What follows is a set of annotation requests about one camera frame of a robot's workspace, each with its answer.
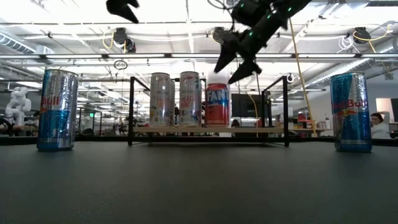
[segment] yellow cable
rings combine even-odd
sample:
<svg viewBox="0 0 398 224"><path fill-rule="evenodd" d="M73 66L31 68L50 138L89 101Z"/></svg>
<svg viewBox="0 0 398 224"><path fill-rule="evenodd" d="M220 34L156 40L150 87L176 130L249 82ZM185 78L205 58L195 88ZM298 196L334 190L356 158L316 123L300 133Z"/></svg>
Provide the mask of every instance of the yellow cable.
<svg viewBox="0 0 398 224"><path fill-rule="evenodd" d="M296 54L298 74L300 75L300 81L301 81L301 85L303 86L303 92L304 92L305 101L307 102L308 112L310 113L312 131L313 131L314 136L316 137L317 136L317 131L315 130L315 123L313 122L313 119L312 119L310 102L308 100L307 92L305 91L305 83L304 83L303 75L302 75L301 69L300 69L299 55L297 53L297 45L296 45L296 41L295 41L295 38L294 38L293 24L292 24L292 20L291 19L289 19L289 23L290 23L290 31L292 31L292 39L293 39L293 44L294 44L294 53Z"/></svg>
<svg viewBox="0 0 398 224"><path fill-rule="evenodd" d="M373 44L372 44L371 41L369 41L369 44L370 44L370 46L371 46L373 52L376 54L376 53L377 53L377 52L376 52L376 49L373 47ZM387 72L391 75L391 77L394 77L394 76L392 75L392 73L390 72L390 70L386 67L386 65L385 65L383 62L381 62L381 64L382 64L383 67L387 70Z"/></svg>
<svg viewBox="0 0 398 224"><path fill-rule="evenodd" d="M104 38L102 38L102 44L103 44L104 47L106 47L107 49L111 49L112 46L113 46L113 35L114 35L114 32L112 33L111 45L110 45L110 46L107 46L107 45L105 44L105 33L104 33Z"/></svg>
<svg viewBox="0 0 398 224"><path fill-rule="evenodd" d="M355 34L357 33L356 31L353 33L353 36L354 36L355 38L357 38L358 40L363 40L363 41L380 40L381 38L385 38L385 37L386 37L386 35L388 34L388 30L389 30L389 29L390 29L390 26L387 26L386 33L385 33L383 36L378 37L378 38L375 38L375 39L364 39L364 38L357 37L357 36L355 36Z"/></svg>
<svg viewBox="0 0 398 224"><path fill-rule="evenodd" d="M248 94L248 96L250 97L250 99L253 101L254 103L254 112L256 113L256 128L259 128L259 123L258 123L258 116L257 116L257 106L256 106L256 102L254 101L254 99L251 97L251 95Z"/></svg>

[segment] dark gray table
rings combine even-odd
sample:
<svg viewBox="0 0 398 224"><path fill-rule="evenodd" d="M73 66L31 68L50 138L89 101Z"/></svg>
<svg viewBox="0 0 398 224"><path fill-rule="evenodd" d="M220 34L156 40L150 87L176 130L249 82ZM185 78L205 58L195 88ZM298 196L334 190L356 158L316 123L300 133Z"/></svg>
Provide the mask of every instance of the dark gray table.
<svg viewBox="0 0 398 224"><path fill-rule="evenodd" d="M0 147L0 223L397 223L398 150L78 142Z"/></svg>

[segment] blue and silver can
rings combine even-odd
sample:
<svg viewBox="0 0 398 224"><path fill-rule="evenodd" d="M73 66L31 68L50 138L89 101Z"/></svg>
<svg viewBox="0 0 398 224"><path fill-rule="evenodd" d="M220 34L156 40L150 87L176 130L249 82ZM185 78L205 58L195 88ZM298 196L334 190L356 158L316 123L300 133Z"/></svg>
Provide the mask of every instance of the blue and silver can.
<svg viewBox="0 0 398 224"><path fill-rule="evenodd" d="M78 75L63 70L44 72L40 104L39 151L71 150L75 141Z"/></svg>
<svg viewBox="0 0 398 224"><path fill-rule="evenodd" d="M333 76L330 96L336 150L370 152L372 134L364 74Z"/></svg>

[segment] aluminum can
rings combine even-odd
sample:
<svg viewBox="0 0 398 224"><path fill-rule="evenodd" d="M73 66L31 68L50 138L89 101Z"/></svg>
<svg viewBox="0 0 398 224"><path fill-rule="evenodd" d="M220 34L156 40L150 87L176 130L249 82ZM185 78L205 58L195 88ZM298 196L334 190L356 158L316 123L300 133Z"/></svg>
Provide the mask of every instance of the aluminum can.
<svg viewBox="0 0 398 224"><path fill-rule="evenodd" d="M72 72L46 70L42 85L39 151L71 150L75 141L79 78Z"/></svg>
<svg viewBox="0 0 398 224"><path fill-rule="evenodd" d="M153 73L150 78L149 126L170 126L170 75Z"/></svg>
<svg viewBox="0 0 398 224"><path fill-rule="evenodd" d="M201 82L197 72L180 75L180 127L201 127Z"/></svg>
<svg viewBox="0 0 398 224"><path fill-rule="evenodd" d="M175 124L175 82L170 82L170 127Z"/></svg>
<svg viewBox="0 0 398 224"><path fill-rule="evenodd" d="M333 76L330 96L336 150L370 152L372 134L364 74Z"/></svg>
<svg viewBox="0 0 398 224"><path fill-rule="evenodd" d="M229 126L229 88L224 83L209 84L206 88L205 125Z"/></svg>

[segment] white robot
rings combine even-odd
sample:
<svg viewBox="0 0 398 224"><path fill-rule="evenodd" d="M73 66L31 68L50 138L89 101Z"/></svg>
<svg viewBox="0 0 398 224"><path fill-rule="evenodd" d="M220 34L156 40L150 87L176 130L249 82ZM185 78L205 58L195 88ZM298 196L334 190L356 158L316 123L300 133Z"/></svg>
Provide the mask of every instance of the white robot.
<svg viewBox="0 0 398 224"><path fill-rule="evenodd" d="M30 99L26 98L27 92L26 87L16 87L11 93L11 100L6 107L7 118L16 118L16 126L24 125L25 112L29 112L32 107Z"/></svg>

